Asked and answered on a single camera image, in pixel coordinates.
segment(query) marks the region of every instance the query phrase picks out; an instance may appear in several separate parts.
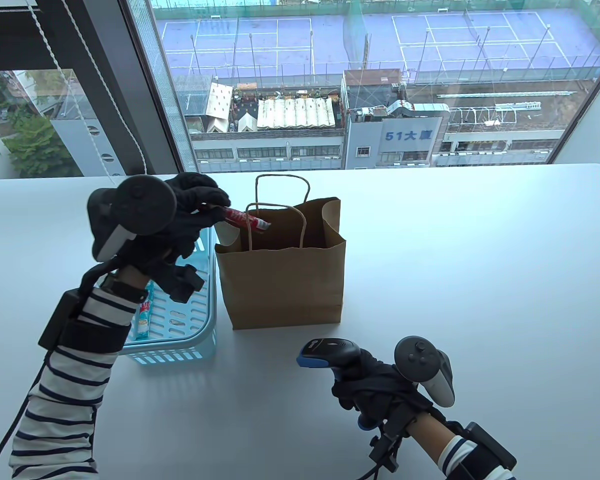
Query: hand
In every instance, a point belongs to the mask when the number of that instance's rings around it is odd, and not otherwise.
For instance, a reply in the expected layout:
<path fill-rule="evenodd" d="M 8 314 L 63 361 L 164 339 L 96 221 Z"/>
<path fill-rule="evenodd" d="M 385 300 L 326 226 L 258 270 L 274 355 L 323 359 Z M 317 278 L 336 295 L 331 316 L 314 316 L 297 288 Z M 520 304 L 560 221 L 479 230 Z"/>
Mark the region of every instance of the hand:
<path fill-rule="evenodd" d="M 221 207 L 231 205 L 229 195 L 218 184 L 200 173 L 179 173 L 165 183 L 173 190 L 177 208 L 172 222 L 163 230 L 149 236 L 138 236 L 122 247 L 118 256 L 128 265 L 142 270 L 142 265 L 154 258 L 165 257 L 174 263 L 180 256 L 187 258 L 195 249 L 202 229 L 225 219 L 222 208 L 201 210 L 205 204 Z"/>
<path fill-rule="evenodd" d="M 405 402 L 415 414 L 428 412 L 442 416 L 393 365 L 375 359 L 367 350 L 362 349 L 359 361 L 340 375 L 331 393 L 343 409 L 360 412 L 362 428 L 371 430 L 380 425 L 396 406 Z"/>

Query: wrist strap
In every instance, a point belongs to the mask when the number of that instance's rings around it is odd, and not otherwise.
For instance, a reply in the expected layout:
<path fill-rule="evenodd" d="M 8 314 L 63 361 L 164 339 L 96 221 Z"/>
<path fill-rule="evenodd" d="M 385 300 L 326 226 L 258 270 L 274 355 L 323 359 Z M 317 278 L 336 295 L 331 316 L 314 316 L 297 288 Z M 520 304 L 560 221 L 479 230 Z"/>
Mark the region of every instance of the wrist strap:
<path fill-rule="evenodd" d="M 58 346 L 90 354 L 117 354 L 124 347 L 131 325 L 103 326 L 70 318 L 58 339 Z"/>
<path fill-rule="evenodd" d="M 446 477 L 447 480 L 485 480 L 500 461 L 487 448 L 476 446 Z"/>

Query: sign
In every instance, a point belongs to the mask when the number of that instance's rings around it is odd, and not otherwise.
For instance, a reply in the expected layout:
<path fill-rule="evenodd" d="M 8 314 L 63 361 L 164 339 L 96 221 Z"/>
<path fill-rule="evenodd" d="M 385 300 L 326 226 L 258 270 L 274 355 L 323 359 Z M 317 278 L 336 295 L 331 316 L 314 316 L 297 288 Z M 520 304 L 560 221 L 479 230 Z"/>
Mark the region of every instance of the sign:
<path fill-rule="evenodd" d="M 429 152 L 440 128 L 440 116 L 423 118 L 387 118 L 382 121 L 378 151 Z"/>

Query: blue tennis court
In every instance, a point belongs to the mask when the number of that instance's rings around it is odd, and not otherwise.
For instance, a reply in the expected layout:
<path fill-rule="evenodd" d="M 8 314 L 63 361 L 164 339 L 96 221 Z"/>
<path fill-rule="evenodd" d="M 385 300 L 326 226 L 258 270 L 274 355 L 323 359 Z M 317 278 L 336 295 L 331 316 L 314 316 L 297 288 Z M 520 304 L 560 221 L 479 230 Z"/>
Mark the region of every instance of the blue tennis court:
<path fill-rule="evenodd" d="M 344 48 L 343 20 L 161 20 L 158 29 L 173 75 L 284 77 L 359 67 Z M 412 82 L 419 73 L 600 67 L 600 42 L 571 9 L 382 13 L 367 14 L 364 22 L 367 68 L 398 68 Z"/>

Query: window blind cord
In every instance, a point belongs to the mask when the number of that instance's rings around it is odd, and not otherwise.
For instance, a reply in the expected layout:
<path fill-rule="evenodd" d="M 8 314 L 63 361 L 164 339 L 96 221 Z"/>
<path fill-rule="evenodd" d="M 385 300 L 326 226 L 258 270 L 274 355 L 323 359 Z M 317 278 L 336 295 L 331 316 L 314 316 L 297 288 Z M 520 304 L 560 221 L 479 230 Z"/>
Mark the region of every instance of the window blind cord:
<path fill-rule="evenodd" d="M 113 183 L 113 185 L 115 187 L 117 187 L 118 185 L 115 182 L 115 180 L 113 179 L 113 177 L 111 176 L 111 174 L 109 173 L 109 170 L 107 169 L 107 165 L 104 162 L 104 158 L 102 158 L 102 154 L 100 153 L 100 150 L 98 149 L 98 145 L 96 145 L 94 136 L 89 131 L 89 126 L 87 125 L 87 121 L 85 120 L 85 115 L 83 115 L 83 111 L 80 108 L 80 103 L 78 102 L 78 99 L 76 98 L 76 94 L 74 94 L 74 89 L 71 87 L 69 80 L 67 80 L 67 76 L 65 75 L 64 71 L 62 70 L 62 68 L 60 68 L 60 64 L 58 63 L 58 59 L 56 58 L 56 55 L 54 54 L 53 50 L 51 50 L 51 45 L 49 45 L 47 35 L 45 35 L 44 30 L 42 30 L 42 25 L 40 25 L 40 21 L 38 21 L 38 16 L 36 15 L 36 12 L 33 10 L 30 0 L 25 0 L 25 1 L 26 1 L 26 7 L 28 8 L 28 11 L 31 14 L 31 17 L 33 17 L 35 26 L 37 27 L 38 32 L 40 32 L 40 35 L 42 36 L 42 41 L 44 41 L 46 50 L 49 52 L 49 55 L 51 55 L 51 60 L 53 60 L 55 69 L 58 71 L 58 73 L 60 73 L 60 77 L 62 77 L 64 86 L 66 87 L 67 92 L 69 92 L 69 95 L 71 96 L 71 98 L 73 99 L 73 102 L 75 103 L 75 109 L 78 110 L 78 115 L 80 116 L 80 119 L 84 125 L 84 130 L 89 137 L 89 140 L 93 146 L 93 149 L 96 151 L 96 154 L 98 155 L 99 162 L 102 164 L 102 168 L 104 169 L 108 179 L 111 181 L 111 183 Z"/>
<path fill-rule="evenodd" d="M 69 10 L 69 5 L 67 5 L 67 0 L 62 0 L 62 5 L 64 5 L 64 9 L 66 10 L 66 13 L 69 15 L 69 19 L 71 20 L 71 23 L 73 24 L 73 28 L 75 29 L 76 33 L 78 34 L 78 37 L 80 37 L 82 46 L 86 50 L 87 55 L 89 56 L 89 59 L 93 65 L 93 68 L 96 70 L 96 73 L 98 74 L 98 78 L 102 82 L 102 87 L 104 87 L 104 89 L 106 90 L 106 94 L 108 95 L 109 100 L 111 100 L 111 104 L 113 105 L 113 108 L 115 108 L 117 117 L 122 122 L 122 125 L 124 126 L 124 129 L 126 130 L 126 132 L 129 134 L 129 137 L 131 137 L 131 140 L 133 140 L 133 143 L 135 144 L 135 148 L 138 149 L 138 153 L 140 153 L 140 158 L 142 159 L 142 167 L 144 169 L 144 174 L 146 175 L 147 174 L 147 161 L 145 160 L 145 155 L 142 152 L 142 148 L 140 148 L 140 145 L 138 144 L 138 140 L 136 140 L 136 137 L 133 135 L 133 133 L 131 133 L 131 129 L 127 125 L 127 122 L 125 121 L 124 118 L 122 118 L 120 109 L 118 108 L 116 101 L 113 99 L 111 90 L 109 90 L 107 83 L 105 82 L 104 78 L 102 77 L 102 73 L 101 73 L 100 69 L 98 68 L 98 65 L 96 64 L 96 61 L 94 60 L 94 56 L 92 55 L 92 52 L 89 50 L 89 46 L 87 46 L 85 37 L 83 37 L 82 32 L 80 32 L 80 29 L 78 28 L 78 24 L 76 23 L 76 19 L 74 19 L 74 15 L 71 13 L 71 10 Z"/>

